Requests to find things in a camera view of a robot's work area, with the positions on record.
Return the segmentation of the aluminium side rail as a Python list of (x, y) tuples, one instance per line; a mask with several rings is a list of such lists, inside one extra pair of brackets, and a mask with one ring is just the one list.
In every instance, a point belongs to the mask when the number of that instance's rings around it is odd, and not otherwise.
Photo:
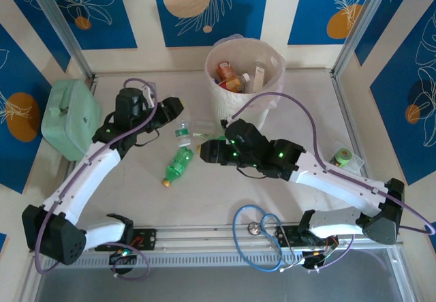
[(369, 171), (367, 170), (367, 165), (364, 160), (364, 153), (360, 144), (360, 139), (358, 137), (356, 124), (352, 117), (349, 103), (345, 98), (345, 93), (343, 91), (341, 82), (339, 80), (339, 77), (333, 72), (331, 72), (330, 77), (348, 135), (347, 142), (345, 142), (344, 140), (340, 140), (339, 142), (342, 142), (344, 145), (349, 147), (358, 157), (363, 159), (364, 166), (360, 170), (361, 171), (360, 175), (363, 177), (369, 177)]

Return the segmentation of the long clear bottle white cap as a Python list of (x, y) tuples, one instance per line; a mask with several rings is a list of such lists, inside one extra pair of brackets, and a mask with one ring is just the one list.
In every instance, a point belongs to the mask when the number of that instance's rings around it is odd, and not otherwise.
[(252, 83), (252, 93), (258, 93), (263, 89), (265, 83), (266, 66), (257, 61), (255, 63), (255, 72)]

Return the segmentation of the bottle with red gold label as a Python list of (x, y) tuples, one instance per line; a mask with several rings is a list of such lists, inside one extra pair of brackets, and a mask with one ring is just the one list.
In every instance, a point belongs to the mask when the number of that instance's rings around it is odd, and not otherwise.
[(250, 81), (250, 76), (248, 73), (244, 73), (240, 76), (235, 75), (223, 80), (219, 83), (219, 86), (227, 91), (233, 93), (242, 93), (244, 91), (245, 85)]

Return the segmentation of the blue stethoscope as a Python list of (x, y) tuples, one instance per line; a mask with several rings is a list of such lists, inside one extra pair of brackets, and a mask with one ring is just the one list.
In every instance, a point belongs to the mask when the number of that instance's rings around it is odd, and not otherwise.
[[(249, 223), (247, 225), (247, 230), (251, 236), (262, 235), (263, 237), (266, 237), (266, 239), (272, 244), (272, 247), (277, 251), (279, 259), (278, 259), (277, 264), (273, 268), (265, 268), (265, 267), (261, 267), (260, 265), (255, 264), (241, 250), (240, 243), (238, 241), (238, 235), (236, 232), (236, 223), (237, 223), (238, 217), (241, 215), (241, 213), (243, 211), (246, 211), (247, 209), (254, 209), (258, 213), (260, 213), (262, 216), (260, 222)], [(282, 238), (285, 240), (285, 246), (290, 251), (291, 260), (289, 262), (285, 259), (282, 247), (279, 244), (279, 240), (276, 237), (270, 235), (268, 233), (268, 231), (266, 230), (266, 223), (269, 219), (272, 219), (274, 221), (274, 223), (276, 224), (276, 226), (279, 228), (279, 238)], [(288, 269), (291, 269), (291, 268), (299, 265), (302, 261), (302, 259), (298, 258), (297, 255), (295, 254), (295, 252), (290, 244), (290, 241), (285, 233), (285, 229), (283, 227), (281, 220), (275, 214), (267, 213), (267, 212), (265, 212), (265, 210), (263, 210), (261, 207), (259, 207), (257, 205), (245, 205), (236, 211), (236, 213), (234, 214), (234, 217), (233, 217), (233, 221), (232, 221), (232, 236), (233, 236), (234, 244), (235, 244), (235, 247), (236, 247), (236, 250), (237, 250), (239, 256), (250, 267), (252, 267), (258, 271), (261, 271), (264, 273), (272, 273), (275, 271), (279, 271), (280, 273), (282, 273)]]

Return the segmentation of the green tape roll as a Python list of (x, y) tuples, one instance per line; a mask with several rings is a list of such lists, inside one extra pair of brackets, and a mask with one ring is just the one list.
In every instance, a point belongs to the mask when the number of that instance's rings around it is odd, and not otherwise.
[(334, 163), (338, 167), (344, 167), (351, 161), (352, 158), (353, 154), (349, 149), (341, 148), (334, 155)]

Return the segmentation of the grey metal sheet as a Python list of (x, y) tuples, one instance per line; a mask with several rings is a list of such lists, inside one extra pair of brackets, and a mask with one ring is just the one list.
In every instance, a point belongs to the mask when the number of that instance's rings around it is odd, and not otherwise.
[(319, 273), (241, 267), (154, 268), (144, 281), (109, 269), (55, 269), (36, 302), (405, 302), (385, 250), (351, 250)]

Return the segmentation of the white plastic waste bin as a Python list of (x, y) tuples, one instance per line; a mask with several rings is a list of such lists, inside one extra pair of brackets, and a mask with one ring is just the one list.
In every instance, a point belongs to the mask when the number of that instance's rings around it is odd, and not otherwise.
[[(248, 73), (250, 81), (245, 85), (242, 93), (233, 93), (219, 86), (220, 80), (216, 67), (219, 63), (227, 61), (235, 71), (235, 75)], [(255, 72), (255, 63), (259, 61), (266, 66), (265, 83), (258, 93), (252, 93), (252, 83)], [(211, 95), (213, 112), (216, 121), (234, 115), (251, 98), (265, 93), (264, 97), (256, 99), (244, 109), (239, 117), (261, 128), (266, 120), (268, 111), (276, 108), (279, 97), (271, 92), (283, 91), (285, 76), (285, 60), (267, 43), (246, 38), (239, 34), (219, 40), (209, 52), (204, 73), (207, 77), (208, 90)]]

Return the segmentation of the aluminium frame post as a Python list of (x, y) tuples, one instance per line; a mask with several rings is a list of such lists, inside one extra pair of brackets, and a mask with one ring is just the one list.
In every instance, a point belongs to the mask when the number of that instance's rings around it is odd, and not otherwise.
[(331, 69), (331, 74), (334, 79), (340, 77), (345, 69), (381, 2), (382, 0), (366, 0), (364, 2), (358, 17), (343, 44), (339, 56)]
[(69, 27), (65, 17), (63, 16), (57, 2), (55, 0), (36, 0), (50, 25), (56, 32), (58, 38), (61, 40), (65, 49), (68, 51), (71, 58), (76, 62), (78, 69), (84, 77), (93, 81), (95, 74), (91, 70), (89, 63), (82, 53), (82, 49)]

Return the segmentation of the black mounting plate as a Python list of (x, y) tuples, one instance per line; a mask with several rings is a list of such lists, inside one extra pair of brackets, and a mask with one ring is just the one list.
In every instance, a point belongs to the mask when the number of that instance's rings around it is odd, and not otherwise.
[(275, 238), (277, 239), (280, 247), (302, 247), (304, 242), (298, 233), (297, 226), (283, 226), (276, 227)]
[(134, 229), (130, 245), (140, 251), (153, 251), (157, 241), (157, 230), (154, 228)]

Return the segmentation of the small clear bottle green label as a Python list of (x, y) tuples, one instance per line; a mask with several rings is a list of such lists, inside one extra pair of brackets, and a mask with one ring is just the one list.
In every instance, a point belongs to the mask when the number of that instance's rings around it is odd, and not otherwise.
[(179, 121), (174, 134), (178, 147), (188, 147), (191, 144), (191, 132), (188, 121)]

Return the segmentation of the mint green zip case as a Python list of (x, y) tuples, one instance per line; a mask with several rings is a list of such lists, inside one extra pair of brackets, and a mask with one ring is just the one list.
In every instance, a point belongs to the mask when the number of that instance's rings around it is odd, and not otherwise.
[(99, 103), (82, 80), (58, 80), (50, 91), (42, 135), (67, 160), (79, 161), (92, 143), (101, 116)]

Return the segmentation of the aluminium mounting rail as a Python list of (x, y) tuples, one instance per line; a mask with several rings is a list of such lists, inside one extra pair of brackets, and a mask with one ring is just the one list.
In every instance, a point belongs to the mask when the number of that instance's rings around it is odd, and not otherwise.
[[(275, 237), (276, 224), (267, 224), (266, 230)], [(69, 223), (61, 225), (53, 230), (46, 228), (43, 232), (40, 252), (52, 259), (59, 259), (64, 264), (72, 263), (83, 251), (94, 249), (96, 251), (114, 251), (130, 245), (134, 229), (132, 222), (124, 222), (113, 217), (108, 221), (92, 226), (88, 230), (80, 230)], [(194, 251), (194, 250), (219, 250), (235, 248), (232, 227), (192, 227), (192, 228), (158, 228), (155, 249), (169, 251)], [(247, 225), (237, 225), (236, 232), (241, 247), (261, 248), (272, 245), (262, 235), (251, 236)], [(319, 238), (310, 232), (300, 234), (304, 242), (301, 248), (310, 250), (323, 247), (339, 246), (339, 238), (330, 235), (326, 238)]]

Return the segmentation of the clear plastic container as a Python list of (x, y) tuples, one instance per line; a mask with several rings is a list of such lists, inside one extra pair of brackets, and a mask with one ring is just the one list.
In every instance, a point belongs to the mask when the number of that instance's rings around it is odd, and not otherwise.
[(354, 174), (360, 175), (361, 174), (361, 168), (364, 166), (364, 161), (363, 159), (361, 159), (360, 157), (358, 157), (349, 147), (347, 147), (346, 145), (344, 145), (342, 142), (336, 141), (333, 145), (333, 150), (334, 150), (334, 154), (330, 159), (330, 163), (334, 164), (335, 166), (337, 166), (334, 163), (334, 155), (335, 153), (341, 149), (341, 148), (346, 148), (349, 149), (352, 154), (353, 154), (353, 158), (351, 159), (351, 161), (344, 167), (339, 167), (342, 168), (348, 172), (352, 172)]

